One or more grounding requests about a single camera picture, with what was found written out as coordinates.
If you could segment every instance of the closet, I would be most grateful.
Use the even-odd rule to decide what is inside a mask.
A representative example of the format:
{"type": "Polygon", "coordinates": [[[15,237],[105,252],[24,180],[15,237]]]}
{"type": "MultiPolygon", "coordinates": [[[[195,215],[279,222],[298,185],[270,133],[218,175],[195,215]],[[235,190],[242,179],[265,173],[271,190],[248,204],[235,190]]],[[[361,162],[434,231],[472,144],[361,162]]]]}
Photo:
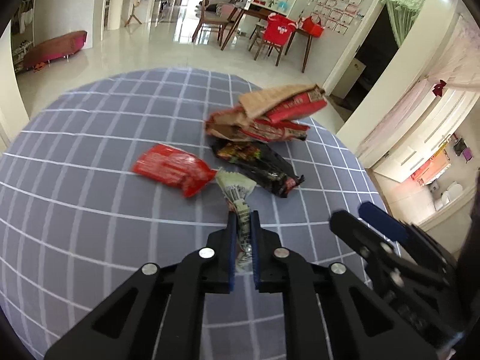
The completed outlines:
{"type": "Polygon", "coordinates": [[[23,71],[23,57],[34,46],[35,0],[22,0],[11,18],[11,54],[15,73],[23,71]]]}

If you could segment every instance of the metal bolt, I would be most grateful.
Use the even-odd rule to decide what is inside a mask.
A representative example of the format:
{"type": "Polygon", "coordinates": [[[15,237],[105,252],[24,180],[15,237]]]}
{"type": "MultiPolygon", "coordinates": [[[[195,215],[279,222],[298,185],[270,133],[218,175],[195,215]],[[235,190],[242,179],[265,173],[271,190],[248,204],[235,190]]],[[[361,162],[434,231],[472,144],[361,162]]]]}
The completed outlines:
{"type": "Polygon", "coordinates": [[[210,259],[215,256],[215,251],[211,247],[204,247],[198,251],[198,255],[203,259],[210,259]]]}
{"type": "Polygon", "coordinates": [[[390,245],[387,245],[385,242],[381,242],[380,243],[380,246],[382,247],[382,249],[387,252],[388,254],[392,253],[392,248],[390,247],[390,245]]]}
{"type": "Polygon", "coordinates": [[[145,264],[142,267],[142,273],[147,276],[154,275],[157,273],[157,271],[158,271],[157,266],[155,264],[152,264],[151,262],[149,262],[148,264],[145,264]]]}
{"type": "Polygon", "coordinates": [[[278,247],[274,250],[273,254],[279,259],[284,259],[285,257],[290,256],[290,251],[288,249],[285,249],[284,247],[278,247]]]}
{"type": "Polygon", "coordinates": [[[362,246],[360,248],[360,254],[364,259],[368,259],[370,256],[370,251],[368,250],[368,248],[362,246]]]}
{"type": "Polygon", "coordinates": [[[403,287],[405,285],[402,276],[400,276],[400,271],[397,268],[395,268],[394,271],[390,272],[390,277],[397,286],[403,287]]]}
{"type": "Polygon", "coordinates": [[[347,271],[347,268],[340,262],[336,262],[335,264],[332,264],[330,269],[332,270],[333,273],[337,275],[343,275],[347,271]]]}

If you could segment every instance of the gray checkered tablecloth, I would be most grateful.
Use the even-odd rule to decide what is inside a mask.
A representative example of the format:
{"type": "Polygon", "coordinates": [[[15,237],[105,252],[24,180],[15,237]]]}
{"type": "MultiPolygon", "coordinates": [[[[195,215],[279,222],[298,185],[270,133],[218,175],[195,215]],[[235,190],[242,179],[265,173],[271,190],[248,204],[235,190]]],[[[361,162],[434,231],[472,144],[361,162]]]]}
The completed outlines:
{"type": "MultiPolygon", "coordinates": [[[[131,173],[138,156],[167,143],[215,158],[202,121],[258,88],[226,74],[154,69],[69,91],[25,127],[0,162],[0,306],[39,359],[145,262],[177,263],[224,228],[227,205],[208,185],[180,190],[131,173]]],[[[263,227],[308,261],[343,261],[362,280],[361,257],[328,227],[330,213],[360,202],[383,208],[355,156],[313,119],[307,142],[271,146],[306,181],[287,199],[257,187],[248,198],[263,227]]],[[[278,294],[237,274],[231,295],[208,295],[201,359],[284,359],[278,294]]]]}

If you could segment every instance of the sheer curtain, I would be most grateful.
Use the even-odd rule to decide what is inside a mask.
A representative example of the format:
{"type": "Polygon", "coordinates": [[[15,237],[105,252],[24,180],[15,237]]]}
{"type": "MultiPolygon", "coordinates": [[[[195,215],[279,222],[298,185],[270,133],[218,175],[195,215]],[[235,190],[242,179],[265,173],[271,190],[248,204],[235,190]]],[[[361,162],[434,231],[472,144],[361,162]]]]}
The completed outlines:
{"type": "Polygon", "coordinates": [[[422,0],[380,0],[385,3],[392,32],[400,47],[422,9],[422,0]]]}
{"type": "Polygon", "coordinates": [[[404,123],[429,91],[443,80],[446,88],[480,92],[480,30],[459,17],[450,41],[428,74],[407,92],[359,145],[361,160],[404,123]]]}

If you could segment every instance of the dark doorway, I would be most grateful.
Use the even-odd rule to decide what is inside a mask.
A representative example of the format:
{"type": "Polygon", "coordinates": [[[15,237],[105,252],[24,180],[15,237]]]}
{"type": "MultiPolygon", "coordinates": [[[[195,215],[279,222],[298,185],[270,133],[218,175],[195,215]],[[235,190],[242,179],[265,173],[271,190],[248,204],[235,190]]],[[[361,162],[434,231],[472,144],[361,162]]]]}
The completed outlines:
{"type": "Polygon", "coordinates": [[[349,66],[349,69],[352,68],[354,71],[356,69],[357,74],[361,71],[361,74],[354,81],[356,78],[354,72],[350,71],[350,75],[345,73],[332,91],[331,97],[334,102],[351,113],[355,111],[397,51],[398,46],[393,36],[387,7],[383,7],[370,33],[358,49],[353,65],[349,66]]]}

